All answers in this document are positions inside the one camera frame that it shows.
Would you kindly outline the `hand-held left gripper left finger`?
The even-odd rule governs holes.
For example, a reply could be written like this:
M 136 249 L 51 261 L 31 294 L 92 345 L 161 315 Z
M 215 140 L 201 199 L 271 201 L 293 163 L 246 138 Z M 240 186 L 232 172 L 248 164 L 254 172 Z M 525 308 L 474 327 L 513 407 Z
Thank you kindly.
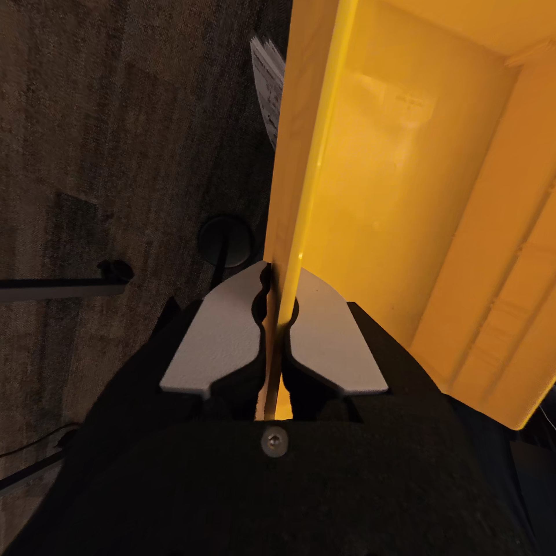
M 271 279 L 271 264 L 259 261 L 205 296 L 160 381 L 162 392 L 223 403 L 232 419 L 254 421 L 266 381 Z

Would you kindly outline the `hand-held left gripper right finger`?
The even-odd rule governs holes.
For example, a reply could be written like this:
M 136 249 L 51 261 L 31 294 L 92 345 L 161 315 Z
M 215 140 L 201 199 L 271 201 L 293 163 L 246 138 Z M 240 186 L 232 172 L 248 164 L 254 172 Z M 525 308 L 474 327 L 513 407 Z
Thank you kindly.
M 344 297 L 305 269 L 284 332 L 282 377 L 298 421 L 317 420 L 329 402 L 389 390 Z

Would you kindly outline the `yellow plastic bin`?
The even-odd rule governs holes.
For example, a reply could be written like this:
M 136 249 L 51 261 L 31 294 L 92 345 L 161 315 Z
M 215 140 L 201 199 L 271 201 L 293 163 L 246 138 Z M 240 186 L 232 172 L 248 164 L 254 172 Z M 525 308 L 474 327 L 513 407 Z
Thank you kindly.
M 264 258 L 520 430 L 555 384 L 555 1 L 293 1 Z

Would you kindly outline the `black round floor disc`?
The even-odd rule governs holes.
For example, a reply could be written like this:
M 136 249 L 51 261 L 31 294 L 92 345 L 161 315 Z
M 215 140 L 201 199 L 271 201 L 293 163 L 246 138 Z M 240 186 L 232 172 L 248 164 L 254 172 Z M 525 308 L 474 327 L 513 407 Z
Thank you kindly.
M 224 244 L 227 244 L 225 268 L 237 268 L 252 258 L 254 234 L 244 219 L 220 214 L 205 220 L 197 236 L 200 256 L 216 266 Z

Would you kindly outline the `grey desk foot bar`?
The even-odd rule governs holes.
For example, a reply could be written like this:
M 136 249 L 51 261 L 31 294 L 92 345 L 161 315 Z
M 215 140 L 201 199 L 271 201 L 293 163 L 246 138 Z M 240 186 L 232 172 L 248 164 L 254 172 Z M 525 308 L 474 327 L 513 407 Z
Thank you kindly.
M 2 280 L 1 304 L 121 295 L 135 277 L 132 267 L 122 260 L 104 260 L 97 267 L 101 277 L 93 279 Z

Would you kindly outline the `dark floor bar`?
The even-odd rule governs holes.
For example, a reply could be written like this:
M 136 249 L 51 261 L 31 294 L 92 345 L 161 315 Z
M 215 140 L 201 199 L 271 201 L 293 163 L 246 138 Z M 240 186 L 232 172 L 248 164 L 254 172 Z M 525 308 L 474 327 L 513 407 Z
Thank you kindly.
M 65 455 L 65 451 L 61 450 L 1 479 L 1 497 L 17 490 L 22 485 L 36 479 L 42 474 L 59 467 Z

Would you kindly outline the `white printed paper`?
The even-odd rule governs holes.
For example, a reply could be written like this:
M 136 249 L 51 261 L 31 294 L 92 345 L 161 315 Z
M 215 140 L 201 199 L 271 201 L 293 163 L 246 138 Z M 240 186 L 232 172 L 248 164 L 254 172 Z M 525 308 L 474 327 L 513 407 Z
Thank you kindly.
M 257 99 L 268 138 L 275 150 L 286 62 L 269 38 L 261 41 L 254 35 L 250 48 Z

